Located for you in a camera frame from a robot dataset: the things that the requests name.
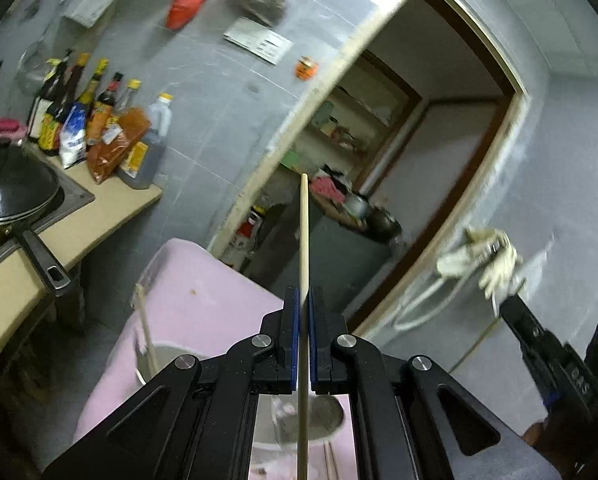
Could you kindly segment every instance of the black frying pan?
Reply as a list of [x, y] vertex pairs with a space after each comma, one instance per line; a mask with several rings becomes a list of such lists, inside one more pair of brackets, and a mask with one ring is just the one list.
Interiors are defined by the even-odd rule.
[[30, 226], [59, 191], [57, 174], [10, 139], [0, 139], [0, 244], [14, 236], [46, 288], [56, 297], [71, 289], [62, 264]]

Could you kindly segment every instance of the shelf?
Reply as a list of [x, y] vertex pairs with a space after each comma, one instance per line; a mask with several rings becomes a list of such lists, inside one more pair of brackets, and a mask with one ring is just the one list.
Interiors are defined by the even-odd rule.
[[335, 87], [330, 92], [330, 96], [338, 101], [342, 101], [349, 109], [354, 111], [355, 113], [359, 113], [359, 115], [372, 126], [376, 127], [378, 132], [387, 133], [390, 129], [391, 125], [386, 125], [381, 122], [381, 120], [370, 110], [368, 110], [364, 105], [362, 105], [359, 101], [357, 101], [352, 95], [346, 92], [344, 89], [339, 87]]
[[363, 158], [360, 155], [358, 155], [355, 152], [350, 152], [345, 148], [342, 148], [338, 144], [338, 142], [336, 142], [336, 140], [332, 139], [331, 137], [318, 130], [316, 126], [313, 126], [312, 124], [308, 123], [304, 128], [304, 131], [308, 131], [311, 135], [317, 137], [318, 139], [322, 139], [323, 142], [329, 144], [330, 146], [335, 148], [339, 153], [345, 155], [351, 162], [354, 162], [355, 165], [363, 162]]

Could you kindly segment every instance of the ceiling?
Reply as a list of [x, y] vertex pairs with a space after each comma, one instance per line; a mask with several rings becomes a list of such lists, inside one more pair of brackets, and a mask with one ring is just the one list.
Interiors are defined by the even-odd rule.
[[598, 15], [587, 0], [507, 0], [550, 70], [598, 78]]

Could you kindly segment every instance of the pan handle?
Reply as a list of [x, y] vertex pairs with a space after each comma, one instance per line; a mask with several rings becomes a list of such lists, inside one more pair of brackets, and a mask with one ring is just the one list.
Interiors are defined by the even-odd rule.
[[54, 294], [55, 298], [60, 298], [73, 288], [73, 282], [64, 266], [59, 263], [35, 232], [30, 229], [14, 228], [13, 234], [35, 267], [41, 281]]

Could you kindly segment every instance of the metal pot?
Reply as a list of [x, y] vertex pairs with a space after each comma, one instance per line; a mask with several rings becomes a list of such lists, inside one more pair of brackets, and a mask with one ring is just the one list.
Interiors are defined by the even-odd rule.
[[388, 242], [401, 234], [401, 225], [386, 209], [374, 207], [365, 222], [367, 237], [377, 242]]
[[29, 229], [59, 190], [57, 174], [23, 148], [0, 139], [0, 244], [11, 235], [19, 242], [46, 288], [63, 296], [71, 279], [44, 242]]
[[357, 193], [348, 194], [343, 201], [343, 207], [351, 217], [357, 220], [363, 220], [370, 209], [367, 198]]

